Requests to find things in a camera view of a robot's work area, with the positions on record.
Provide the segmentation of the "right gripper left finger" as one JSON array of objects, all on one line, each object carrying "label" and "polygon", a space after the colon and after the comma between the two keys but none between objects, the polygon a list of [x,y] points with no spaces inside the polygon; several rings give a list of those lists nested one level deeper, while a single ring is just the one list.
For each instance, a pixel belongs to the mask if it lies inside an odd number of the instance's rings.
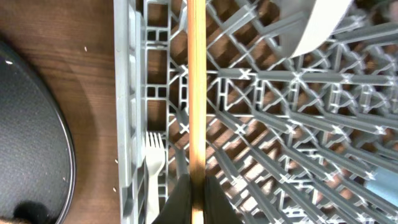
[{"label": "right gripper left finger", "polygon": [[162,211],[152,224],[191,224],[192,190],[188,174],[181,175]]}]

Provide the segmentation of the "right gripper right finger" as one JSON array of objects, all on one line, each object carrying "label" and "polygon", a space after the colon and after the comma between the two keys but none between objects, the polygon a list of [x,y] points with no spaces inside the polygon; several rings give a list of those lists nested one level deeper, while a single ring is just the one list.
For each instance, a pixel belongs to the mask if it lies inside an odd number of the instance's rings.
[{"label": "right gripper right finger", "polygon": [[242,224],[215,176],[206,176],[204,196],[205,224]]}]

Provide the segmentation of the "white plastic fork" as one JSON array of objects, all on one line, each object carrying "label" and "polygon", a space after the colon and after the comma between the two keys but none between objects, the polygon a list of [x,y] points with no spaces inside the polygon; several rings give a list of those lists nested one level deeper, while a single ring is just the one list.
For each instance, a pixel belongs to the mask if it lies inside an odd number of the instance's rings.
[{"label": "white plastic fork", "polygon": [[159,215],[158,176],[165,165],[164,144],[159,133],[146,132],[146,166],[148,191],[146,223],[151,224]]}]

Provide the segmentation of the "light blue cup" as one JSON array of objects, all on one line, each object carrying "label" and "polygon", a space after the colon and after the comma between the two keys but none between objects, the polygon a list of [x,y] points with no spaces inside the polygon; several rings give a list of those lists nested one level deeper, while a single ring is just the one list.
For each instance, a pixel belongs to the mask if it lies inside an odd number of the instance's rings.
[{"label": "light blue cup", "polygon": [[397,206],[397,181],[397,173],[379,167],[376,169],[374,180],[365,181],[364,186],[376,195]]}]

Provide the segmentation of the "wooden chopstick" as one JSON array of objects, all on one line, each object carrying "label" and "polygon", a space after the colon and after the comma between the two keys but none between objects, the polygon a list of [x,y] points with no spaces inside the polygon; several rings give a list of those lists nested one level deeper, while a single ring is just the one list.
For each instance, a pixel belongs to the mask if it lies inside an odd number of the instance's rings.
[{"label": "wooden chopstick", "polygon": [[205,0],[187,1],[189,169],[192,181],[192,224],[204,220],[206,165],[206,9]]}]

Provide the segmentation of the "grey bowl with food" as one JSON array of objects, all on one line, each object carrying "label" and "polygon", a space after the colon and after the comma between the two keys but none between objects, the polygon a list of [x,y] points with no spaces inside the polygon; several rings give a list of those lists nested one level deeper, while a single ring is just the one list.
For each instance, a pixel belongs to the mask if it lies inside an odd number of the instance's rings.
[{"label": "grey bowl with food", "polygon": [[280,0],[279,36],[281,56],[294,58],[309,53],[331,35],[352,0]]}]

